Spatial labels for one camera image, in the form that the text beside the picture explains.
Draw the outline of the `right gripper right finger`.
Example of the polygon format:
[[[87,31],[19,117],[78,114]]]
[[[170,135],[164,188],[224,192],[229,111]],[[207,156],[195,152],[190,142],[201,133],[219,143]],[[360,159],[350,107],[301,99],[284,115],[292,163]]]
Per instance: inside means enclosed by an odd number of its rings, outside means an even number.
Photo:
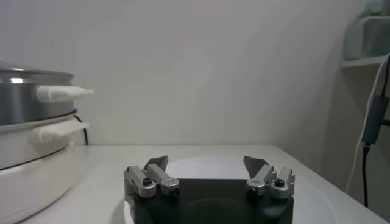
[[[276,200],[287,200],[294,196],[295,174],[293,170],[282,167],[279,173],[264,159],[244,156],[243,163],[250,178],[246,181],[247,194],[261,197],[269,192]]]

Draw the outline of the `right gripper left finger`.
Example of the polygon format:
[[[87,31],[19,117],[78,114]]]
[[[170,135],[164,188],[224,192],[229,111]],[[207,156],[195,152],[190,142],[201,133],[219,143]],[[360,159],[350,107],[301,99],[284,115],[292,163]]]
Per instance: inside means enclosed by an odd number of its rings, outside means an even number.
[[[168,156],[151,158],[143,167],[128,166],[124,171],[125,201],[146,201],[158,197],[177,201],[180,183],[166,173]]]

